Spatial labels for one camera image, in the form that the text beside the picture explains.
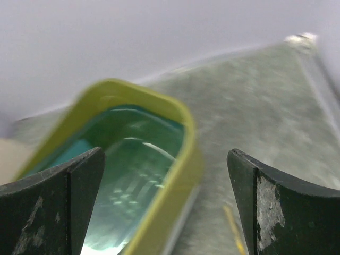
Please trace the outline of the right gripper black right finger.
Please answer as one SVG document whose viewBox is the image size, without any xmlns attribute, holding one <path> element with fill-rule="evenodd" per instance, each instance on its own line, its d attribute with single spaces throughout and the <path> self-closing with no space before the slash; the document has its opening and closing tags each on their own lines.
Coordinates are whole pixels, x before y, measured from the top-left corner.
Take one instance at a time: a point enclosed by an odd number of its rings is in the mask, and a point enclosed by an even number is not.
<svg viewBox="0 0 340 255">
<path fill-rule="evenodd" d="M 239 149 L 228 152 L 227 167 L 249 254 L 339 254 L 339 190 Z"/>
</svg>

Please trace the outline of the translucent blue plastic container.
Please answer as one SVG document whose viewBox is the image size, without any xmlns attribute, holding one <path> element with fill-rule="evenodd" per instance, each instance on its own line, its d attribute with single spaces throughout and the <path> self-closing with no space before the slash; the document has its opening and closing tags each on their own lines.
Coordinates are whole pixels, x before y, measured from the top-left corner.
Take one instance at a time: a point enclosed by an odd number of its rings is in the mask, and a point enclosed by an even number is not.
<svg viewBox="0 0 340 255">
<path fill-rule="evenodd" d="M 82 254 L 120 254 L 132 238 L 182 146 L 183 126 L 143 108 L 106 110 L 78 129 L 29 174 L 101 147 L 106 166 Z"/>
</svg>

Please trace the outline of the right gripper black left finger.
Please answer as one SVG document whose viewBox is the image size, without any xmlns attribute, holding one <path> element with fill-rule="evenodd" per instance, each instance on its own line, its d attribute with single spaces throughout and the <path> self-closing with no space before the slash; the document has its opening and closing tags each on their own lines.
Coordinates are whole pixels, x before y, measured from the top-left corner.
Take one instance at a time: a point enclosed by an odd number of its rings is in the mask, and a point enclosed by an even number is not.
<svg viewBox="0 0 340 255">
<path fill-rule="evenodd" d="M 104 169 L 96 147 L 1 185 L 1 254 L 80 254 Z"/>
</svg>

